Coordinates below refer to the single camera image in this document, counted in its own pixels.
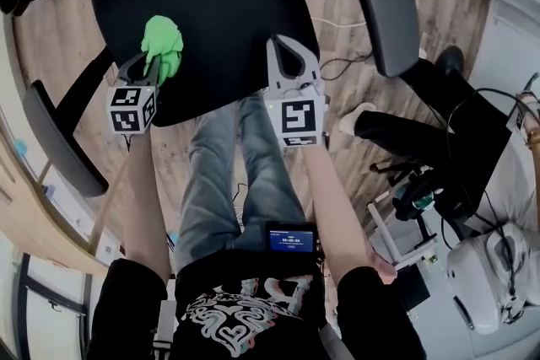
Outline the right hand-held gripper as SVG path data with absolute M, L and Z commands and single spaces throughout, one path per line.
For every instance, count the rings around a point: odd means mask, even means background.
M 268 81 L 277 86 L 266 87 L 263 98 L 281 148 L 324 143 L 329 97 L 320 78 L 307 78 L 318 66 L 316 55 L 291 37 L 272 35 L 267 41 Z

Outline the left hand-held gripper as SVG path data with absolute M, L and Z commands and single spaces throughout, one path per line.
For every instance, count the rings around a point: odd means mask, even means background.
M 116 86 L 107 92 L 106 112 L 114 134 L 145 133 L 157 113 L 161 55 L 146 63 L 145 52 L 139 52 L 118 71 Z

